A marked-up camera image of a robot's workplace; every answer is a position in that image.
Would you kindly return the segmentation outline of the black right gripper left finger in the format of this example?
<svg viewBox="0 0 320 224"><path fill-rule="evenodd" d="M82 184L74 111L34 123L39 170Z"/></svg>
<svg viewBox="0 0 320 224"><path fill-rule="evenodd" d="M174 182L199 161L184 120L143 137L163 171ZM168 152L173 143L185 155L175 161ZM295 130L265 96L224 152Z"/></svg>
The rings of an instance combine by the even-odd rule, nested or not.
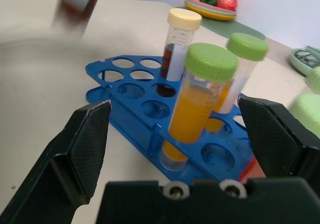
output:
<svg viewBox="0 0 320 224"><path fill-rule="evenodd" d="M0 215L0 224L71 224L94 196L106 151L109 100L71 115Z"/></svg>

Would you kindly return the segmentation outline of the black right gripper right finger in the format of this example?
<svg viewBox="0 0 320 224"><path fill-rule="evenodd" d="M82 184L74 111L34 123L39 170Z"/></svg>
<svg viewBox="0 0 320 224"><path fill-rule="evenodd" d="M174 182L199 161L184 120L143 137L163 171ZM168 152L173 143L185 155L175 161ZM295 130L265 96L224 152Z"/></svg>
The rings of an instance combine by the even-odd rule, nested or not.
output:
<svg viewBox="0 0 320 224"><path fill-rule="evenodd" d="M253 154L267 177L320 179L320 138L280 103L243 96L238 105Z"/></svg>

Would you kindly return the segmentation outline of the red liquid test tube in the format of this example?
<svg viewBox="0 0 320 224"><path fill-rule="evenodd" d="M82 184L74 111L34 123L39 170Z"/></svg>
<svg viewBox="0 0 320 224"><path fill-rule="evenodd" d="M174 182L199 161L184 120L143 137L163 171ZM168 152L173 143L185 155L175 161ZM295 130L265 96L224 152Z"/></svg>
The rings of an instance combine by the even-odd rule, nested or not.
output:
<svg viewBox="0 0 320 224"><path fill-rule="evenodd" d="M253 157L253 160L250 162L250 164L246 167L246 169L243 171L243 173L239 176L238 180L241 183L246 183L248 179L250 178L265 178L265 174L260 167L257 159Z"/></svg>

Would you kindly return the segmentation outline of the blue test tube rack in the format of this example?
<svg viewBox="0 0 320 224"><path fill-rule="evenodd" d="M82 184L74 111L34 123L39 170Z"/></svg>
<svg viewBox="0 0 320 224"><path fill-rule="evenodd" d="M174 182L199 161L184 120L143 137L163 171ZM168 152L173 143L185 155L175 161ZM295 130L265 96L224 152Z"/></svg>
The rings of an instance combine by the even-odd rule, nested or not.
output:
<svg viewBox="0 0 320 224"><path fill-rule="evenodd" d="M143 66L144 60L161 62L162 58L123 55L88 64L85 70L98 87L87 92L87 101L110 100L110 123L168 179L186 184L195 179L239 180L254 155L245 128L235 121L241 114L236 106L228 114L211 113L212 120L222 121L217 134L208 128L194 144L175 144L188 158L181 171L161 164L163 141L172 140L168 125L177 98L157 94L156 87L166 81L157 68Z"/></svg>

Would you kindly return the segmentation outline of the light green tube cap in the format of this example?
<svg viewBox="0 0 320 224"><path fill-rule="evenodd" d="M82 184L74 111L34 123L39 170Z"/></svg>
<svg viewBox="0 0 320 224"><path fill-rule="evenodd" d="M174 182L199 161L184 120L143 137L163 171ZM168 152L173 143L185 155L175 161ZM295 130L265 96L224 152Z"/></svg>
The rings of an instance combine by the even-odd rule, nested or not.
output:
<svg viewBox="0 0 320 224"><path fill-rule="evenodd" d="M303 93L288 107L289 112L320 138L320 95Z"/></svg>

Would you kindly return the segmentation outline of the green-capped orange liquid tube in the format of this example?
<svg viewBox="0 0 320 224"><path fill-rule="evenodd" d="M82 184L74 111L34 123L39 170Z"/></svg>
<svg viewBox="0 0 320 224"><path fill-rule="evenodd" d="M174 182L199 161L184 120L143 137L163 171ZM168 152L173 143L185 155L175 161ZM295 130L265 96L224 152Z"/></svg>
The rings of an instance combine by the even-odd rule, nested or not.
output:
<svg viewBox="0 0 320 224"><path fill-rule="evenodd" d="M212 111L219 114L231 112L256 65L263 61L268 44L252 35L235 32L226 48L217 48L213 53L215 78L224 81L210 90L214 94Z"/></svg>
<svg viewBox="0 0 320 224"><path fill-rule="evenodd" d="M179 94L168 126L168 133L179 143L193 144L205 124L226 82L238 67L237 57L210 43L188 47Z"/></svg>

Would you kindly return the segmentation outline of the light green tray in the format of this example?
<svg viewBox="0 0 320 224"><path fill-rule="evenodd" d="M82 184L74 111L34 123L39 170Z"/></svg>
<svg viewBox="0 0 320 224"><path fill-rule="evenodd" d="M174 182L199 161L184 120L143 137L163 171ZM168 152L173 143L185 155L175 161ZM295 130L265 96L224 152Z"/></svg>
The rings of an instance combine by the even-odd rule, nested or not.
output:
<svg viewBox="0 0 320 224"><path fill-rule="evenodd" d="M291 65L304 76L320 66L320 49L307 46L305 49L293 49L289 55Z"/></svg>

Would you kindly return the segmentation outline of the green table mat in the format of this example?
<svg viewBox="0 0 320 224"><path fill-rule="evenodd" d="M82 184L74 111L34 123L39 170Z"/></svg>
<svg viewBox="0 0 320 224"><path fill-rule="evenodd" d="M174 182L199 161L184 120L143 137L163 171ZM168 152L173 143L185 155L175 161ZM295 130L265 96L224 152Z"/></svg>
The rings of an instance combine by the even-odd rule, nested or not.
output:
<svg viewBox="0 0 320 224"><path fill-rule="evenodd" d="M234 20L223 21L223 20L211 20L207 18L202 19L202 26L206 27L210 31L213 31L225 38L230 38L234 32L245 33L251 36L257 37L261 40L265 40L264 34L246 26Z"/></svg>

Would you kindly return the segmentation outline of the cream-capped red liquid tube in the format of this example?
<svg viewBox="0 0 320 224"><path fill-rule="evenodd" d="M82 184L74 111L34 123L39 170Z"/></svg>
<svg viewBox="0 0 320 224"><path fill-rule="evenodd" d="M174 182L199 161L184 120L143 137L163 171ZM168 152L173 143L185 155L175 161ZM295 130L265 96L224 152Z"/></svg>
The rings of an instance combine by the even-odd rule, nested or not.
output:
<svg viewBox="0 0 320 224"><path fill-rule="evenodd" d="M167 22L169 28L160 76L168 81L180 81L188 47L201 25L202 17L194 11L172 8L168 13Z"/></svg>

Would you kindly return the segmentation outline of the yellow plate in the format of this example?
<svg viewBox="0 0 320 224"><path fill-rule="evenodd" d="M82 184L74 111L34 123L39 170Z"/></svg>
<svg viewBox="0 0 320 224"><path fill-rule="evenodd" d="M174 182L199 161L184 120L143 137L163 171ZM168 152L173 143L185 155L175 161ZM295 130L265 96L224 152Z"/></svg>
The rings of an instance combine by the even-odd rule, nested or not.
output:
<svg viewBox="0 0 320 224"><path fill-rule="evenodd" d="M209 11L204 11L198 8L195 8L191 5L188 5L187 3L184 3L187 9L194 11L198 14L200 14L202 17L207 18L207 19L212 19L212 20L221 20L221 21L231 21L236 18L236 16L228 16L228 15L222 15L222 14L217 14L214 12L209 12Z"/></svg>

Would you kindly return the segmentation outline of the red toy apple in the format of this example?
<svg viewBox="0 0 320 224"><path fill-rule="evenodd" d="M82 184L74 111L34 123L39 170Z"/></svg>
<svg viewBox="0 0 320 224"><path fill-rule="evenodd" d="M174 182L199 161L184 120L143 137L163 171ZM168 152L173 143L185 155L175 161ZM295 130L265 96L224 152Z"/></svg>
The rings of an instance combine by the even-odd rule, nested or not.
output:
<svg viewBox="0 0 320 224"><path fill-rule="evenodd" d="M237 3L238 0L217 0L217 6L219 8L236 11L237 9Z"/></svg>

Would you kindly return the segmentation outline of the light green plate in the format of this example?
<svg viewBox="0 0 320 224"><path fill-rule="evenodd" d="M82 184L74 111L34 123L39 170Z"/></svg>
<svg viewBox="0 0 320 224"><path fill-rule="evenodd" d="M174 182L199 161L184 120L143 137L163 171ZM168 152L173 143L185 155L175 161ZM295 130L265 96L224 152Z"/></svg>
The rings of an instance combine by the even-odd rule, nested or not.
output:
<svg viewBox="0 0 320 224"><path fill-rule="evenodd" d="M224 10L218 7L213 7L213 8L208 8L208 7L203 7L194 3L191 3L189 1L185 1L186 4L188 4L191 7L200 9L202 11L207 11L207 12L211 12L211 13L216 13L216 14L221 14L221 15L225 15L225 16L236 16L236 12L235 11L231 11L231 10Z"/></svg>

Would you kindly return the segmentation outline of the pink plate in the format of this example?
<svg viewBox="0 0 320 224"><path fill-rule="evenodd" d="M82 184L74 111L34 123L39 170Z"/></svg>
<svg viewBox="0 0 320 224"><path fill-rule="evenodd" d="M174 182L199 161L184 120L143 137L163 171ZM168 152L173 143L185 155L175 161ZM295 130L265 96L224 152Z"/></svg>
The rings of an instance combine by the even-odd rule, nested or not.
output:
<svg viewBox="0 0 320 224"><path fill-rule="evenodd" d="M209 4L206 4L206 3L202 3L202 2L200 2L200 0L187 0L187 1L189 1L191 3L194 3L194 4L197 4L197 5L200 5L200 6L203 6L203 7L208 7L208 8L213 8L214 7L212 5L209 5Z"/></svg>

